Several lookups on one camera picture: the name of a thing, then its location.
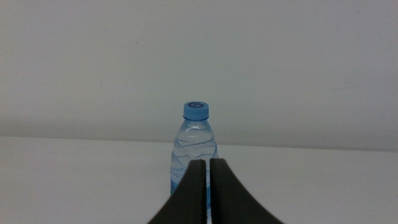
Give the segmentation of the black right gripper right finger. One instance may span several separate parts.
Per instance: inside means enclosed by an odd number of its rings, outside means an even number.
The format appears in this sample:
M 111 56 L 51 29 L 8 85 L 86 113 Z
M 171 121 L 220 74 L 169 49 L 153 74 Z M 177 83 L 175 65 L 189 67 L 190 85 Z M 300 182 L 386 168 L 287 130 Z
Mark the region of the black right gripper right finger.
M 210 160 L 210 188 L 214 224 L 282 224 L 246 190 L 225 159 Z

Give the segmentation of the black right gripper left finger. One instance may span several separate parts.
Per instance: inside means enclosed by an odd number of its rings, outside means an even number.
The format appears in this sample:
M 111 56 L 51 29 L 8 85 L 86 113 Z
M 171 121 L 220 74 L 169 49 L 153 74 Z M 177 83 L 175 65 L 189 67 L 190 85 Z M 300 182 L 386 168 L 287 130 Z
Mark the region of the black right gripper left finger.
M 206 224 L 206 163 L 190 161 L 175 192 L 149 224 Z

